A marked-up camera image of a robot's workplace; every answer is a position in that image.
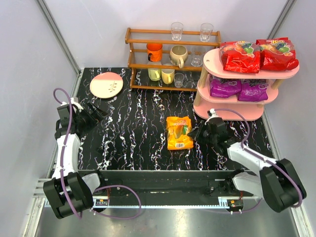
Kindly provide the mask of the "orange candy bag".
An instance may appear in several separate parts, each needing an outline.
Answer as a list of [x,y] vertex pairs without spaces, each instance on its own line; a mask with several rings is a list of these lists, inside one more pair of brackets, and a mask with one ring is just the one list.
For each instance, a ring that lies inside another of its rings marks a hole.
[[188,135],[192,131],[191,119],[186,117],[167,117],[167,149],[184,150],[194,146],[192,138]]

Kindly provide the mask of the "pink and cream plate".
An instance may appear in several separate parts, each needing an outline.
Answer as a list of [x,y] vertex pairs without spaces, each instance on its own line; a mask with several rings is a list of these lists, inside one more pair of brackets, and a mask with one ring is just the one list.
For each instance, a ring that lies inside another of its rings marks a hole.
[[101,73],[92,79],[89,88],[91,93],[98,98],[112,98],[122,90],[123,79],[116,73]]

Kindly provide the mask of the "purple candy bag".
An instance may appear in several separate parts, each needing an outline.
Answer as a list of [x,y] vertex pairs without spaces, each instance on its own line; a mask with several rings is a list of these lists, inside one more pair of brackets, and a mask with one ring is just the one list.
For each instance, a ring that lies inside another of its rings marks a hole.
[[244,79],[237,99],[244,102],[260,102],[268,99],[266,79]]
[[229,98],[241,92],[241,80],[224,79],[212,76],[210,79],[210,96]]

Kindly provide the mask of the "red candy bag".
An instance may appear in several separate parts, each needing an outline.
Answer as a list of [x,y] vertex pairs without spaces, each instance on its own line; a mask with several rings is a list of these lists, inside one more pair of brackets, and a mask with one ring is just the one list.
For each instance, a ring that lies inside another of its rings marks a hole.
[[219,55],[224,71],[257,74],[260,71],[260,47],[252,42],[223,42]]
[[299,66],[294,44],[288,37],[258,39],[260,67],[265,71],[289,71]]

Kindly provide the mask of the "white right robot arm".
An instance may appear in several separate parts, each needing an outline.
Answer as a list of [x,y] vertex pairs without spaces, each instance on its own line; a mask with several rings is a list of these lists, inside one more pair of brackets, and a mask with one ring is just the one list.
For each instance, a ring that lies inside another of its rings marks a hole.
[[307,192],[289,160],[269,158],[249,148],[220,117],[202,121],[188,136],[211,145],[216,152],[252,172],[233,172],[226,180],[229,190],[258,196],[278,213],[289,207],[299,207],[306,198]]

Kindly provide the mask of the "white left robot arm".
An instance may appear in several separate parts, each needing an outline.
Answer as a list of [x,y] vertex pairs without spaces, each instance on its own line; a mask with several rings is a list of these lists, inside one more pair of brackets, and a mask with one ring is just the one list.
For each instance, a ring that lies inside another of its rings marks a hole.
[[78,102],[63,102],[58,108],[54,137],[58,144],[57,164],[52,179],[43,185],[44,194],[58,219],[65,218],[93,206],[92,194],[100,184],[100,173],[85,176],[78,172],[80,140],[107,115],[91,101],[87,108]]

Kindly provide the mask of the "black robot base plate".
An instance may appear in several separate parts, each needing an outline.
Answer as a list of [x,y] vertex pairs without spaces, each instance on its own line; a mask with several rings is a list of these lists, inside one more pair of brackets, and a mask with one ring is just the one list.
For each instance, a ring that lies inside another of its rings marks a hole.
[[102,187],[124,185],[138,195],[197,192],[207,196],[252,196],[225,186],[225,180],[232,171],[98,170],[97,173]]

